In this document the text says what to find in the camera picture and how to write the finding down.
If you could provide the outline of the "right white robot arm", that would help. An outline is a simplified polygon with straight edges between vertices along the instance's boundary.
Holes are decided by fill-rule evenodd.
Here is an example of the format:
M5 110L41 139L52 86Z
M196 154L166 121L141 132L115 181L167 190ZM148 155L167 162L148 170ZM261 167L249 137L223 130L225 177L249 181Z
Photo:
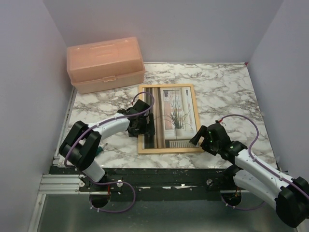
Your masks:
M239 141L232 141L225 128L216 122L201 126L190 140L194 145L232 163L232 173L222 177L227 189L236 186L256 195L275 209L278 217L289 227L296 228L309 217L309 184L293 178L265 163Z

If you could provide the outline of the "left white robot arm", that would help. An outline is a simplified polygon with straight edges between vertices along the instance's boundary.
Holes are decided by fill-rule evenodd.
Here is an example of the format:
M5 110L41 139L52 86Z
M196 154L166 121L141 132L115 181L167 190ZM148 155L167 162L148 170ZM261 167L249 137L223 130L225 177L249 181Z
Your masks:
M105 171L95 161L97 150L101 140L119 132L128 131L135 136L146 134L152 130L152 125L147 124L147 114L152 105L142 100L126 110L118 110L117 113L102 122L86 124L77 121L60 145L58 153L88 176L90 185L97 191L104 190L107 185Z

